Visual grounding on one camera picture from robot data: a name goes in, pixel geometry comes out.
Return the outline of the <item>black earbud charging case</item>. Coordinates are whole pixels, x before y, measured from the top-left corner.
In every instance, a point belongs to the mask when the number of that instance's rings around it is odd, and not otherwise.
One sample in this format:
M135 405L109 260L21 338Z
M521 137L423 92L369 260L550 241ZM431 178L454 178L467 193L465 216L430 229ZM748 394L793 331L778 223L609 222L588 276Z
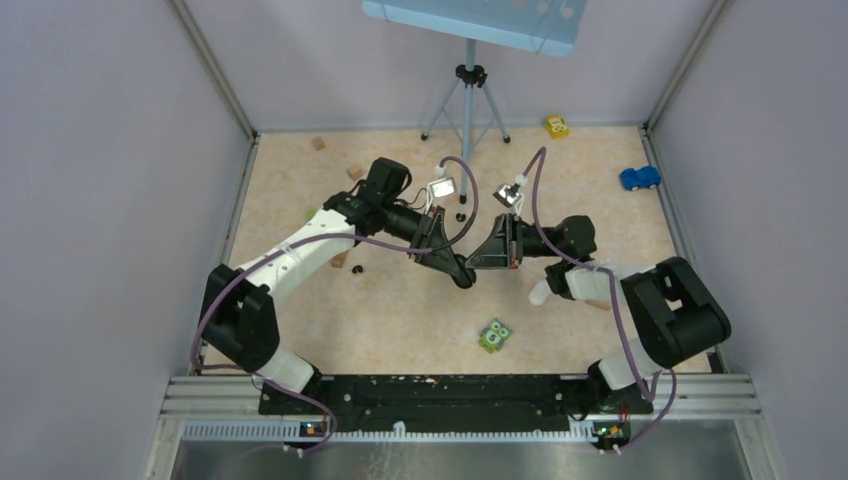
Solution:
M475 285L477 276L474 270L461 268L452 275L452 279L458 288L470 289Z

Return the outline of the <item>white earbud charging case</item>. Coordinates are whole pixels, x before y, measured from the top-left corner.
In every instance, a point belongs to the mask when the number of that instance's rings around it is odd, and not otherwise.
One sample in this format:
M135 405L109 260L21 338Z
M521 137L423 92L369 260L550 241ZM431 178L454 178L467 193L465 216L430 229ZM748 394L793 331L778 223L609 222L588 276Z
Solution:
M553 295L552 289L546 280L537 282L528 294L528 301L536 307L543 306Z

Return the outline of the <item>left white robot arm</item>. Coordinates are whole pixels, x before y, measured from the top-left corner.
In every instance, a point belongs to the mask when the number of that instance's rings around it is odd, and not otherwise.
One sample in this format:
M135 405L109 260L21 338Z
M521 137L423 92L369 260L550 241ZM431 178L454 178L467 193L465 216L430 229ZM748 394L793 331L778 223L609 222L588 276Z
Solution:
M331 196L307 223L245 266L217 266L208 276L191 363L203 368L203 343L229 359L230 367L283 387L283 401L297 413L319 404L319 369L281 344L276 309L304 280L361 243L377 245L385 232L402 240L398 251L415 263L448 275L461 289L471 288L475 273L452 249L441 207L420 213L400 194L412 179L403 164L380 157L365 179L350 191Z

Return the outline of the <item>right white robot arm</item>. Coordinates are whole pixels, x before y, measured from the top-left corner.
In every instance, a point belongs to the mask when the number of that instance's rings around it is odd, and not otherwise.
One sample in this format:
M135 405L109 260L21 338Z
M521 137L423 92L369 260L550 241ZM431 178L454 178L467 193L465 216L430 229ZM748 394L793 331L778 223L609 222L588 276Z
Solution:
M620 351L589 367L589 404L612 412L627 388L698 355L731 335L728 317L691 264L671 257L635 266L593 259L595 227L585 215L554 227L538 227L514 214L496 218L493 229L465 266L469 270L516 269L526 258L553 258L528 295L534 306L553 297L624 305L637 335Z

